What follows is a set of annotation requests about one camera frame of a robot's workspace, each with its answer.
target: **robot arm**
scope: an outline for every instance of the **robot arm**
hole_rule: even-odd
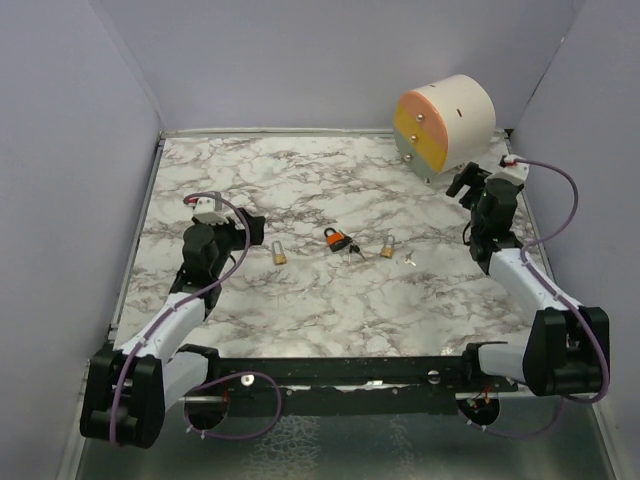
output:
[[[528,166],[503,159],[501,167],[490,174],[470,163],[456,175],[447,195],[454,197],[462,187],[469,187],[460,204],[471,211],[471,236],[465,242],[471,256],[534,322],[526,346],[469,344],[467,355],[482,373],[512,378],[538,396],[598,391],[602,383],[600,363],[574,311],[594,333],[607,365],[609,319],[602,309],[584,307],[566,295],[527,253],[523,261],[522,243],[511,226]],[[551,288],[545,288],[540,278]]]
[[[127,361],[130,364],[117,411],[117,440],[144,448],[159,435],[165,412],[213,374],[209,359],[198,351],[176,353],[189,332],[211,313],[221,287],[176,305],[218,280],[232,252],[245,247],[245,230],[237,229],[233,220],[224,219],[217,207],[211,210],[211,206],[198,204],[194,209],[194,225],[184,233],[183,264],[158,315],[119,349],[106,345],[92,357],[80,418],[85,437],[109,437],[114,385]],[[240,213],[249,226],[250,244],[261,245],[265,218],[253,217],[244,209]],[[156,326],[167,311],[171,313]]]

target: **black metal frame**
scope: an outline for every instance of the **black metal frame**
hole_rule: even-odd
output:
[[[503,377],[485,375],[473,369],[468,354],[260,359],[220,358],[217,350],[197,345],[185,345],[181,351],[198,353],[209,359],[208,381],[248,371],[270,376],[283,395],[282,415],[455,415],[457,393],[479,392],[488,385],[495,392],[517,390]],[[370,383],[376,381],[391,387],[376,389]],[[190,412],[226,411],[229,416],[264,417],[273,415],[276,404],[273,387],[259,378],[251,386],[244,386],[237,379],[224,386],[199,390],[197,395],[223,396],[228,399],[228,409],[226,405],[218,408],[210,404],[193,405]]]

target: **padlock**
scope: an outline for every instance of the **padlock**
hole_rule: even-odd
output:
[[[325,228],[324,238],[327,239],[327,245],[329,245],[333,253],[342,250],[353,241],[349,235],[345,235],[341,231],[336,231],[335,228]]]
[[[384,258],[393,257],[393,247],[396,245],[396,237],[393,235],[387,235],[384,240],[384,245],[382,245],[382,250],[380,250],[380,256]]]
[[[284,256],[284,249],[279,240],[271,244],[271,253],[273,254],[273,263],[275,265],[284,265],[287,263],[287,257]]]

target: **orange padlock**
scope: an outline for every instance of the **orange padlock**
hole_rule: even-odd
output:
[[[349,235],[336,231],[335,228],[325,228],[324,237],[327,239],[327,245],[334,253],[342,250],[353,240]]]

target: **black bracket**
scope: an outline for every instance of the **black bracket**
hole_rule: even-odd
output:
[[[244,208],[240,209],[240,213],[249,224],[250,244],[262,245],[265,217],[254,217]],[[237,229],[232,219],[228,219],[228,223],[224,225],[200,223],[196,218],[193,222],[194,225],[183,235],[183,263],[171,285],[171,293],[194,293],[211,285],[219,278],[232,252],[244,248],[245,231]],[[218,303],[221,292],[222,287],[218,286],[203,295],[206,315],[209,315]]]
[[[609,317],[598,307],[580,307],[609,368]],[[536,313],[524,354],[527,385],[538,396],[597,392],[600,362],[582,326],[571,312],[547,308]]]
[[[455,175],[447,196],[455,197],[460,190],[469,189],[460,198],[460,205],[471,211],[469,252],[485,274],[489,274],[491,255],[503,248],[521,248],[522,243],[511,231],[518,208],[518,193],[522,186],[494,178],[477,163],[470,162]]]
[[[114,388],[126,356],[105,345],[92,358],[80,416],[80,433],[109,438]],[[116,439],[121,445],[149,448],[164,423],[162,362],[147,355],[135,358],[127,374],[117,413]]]

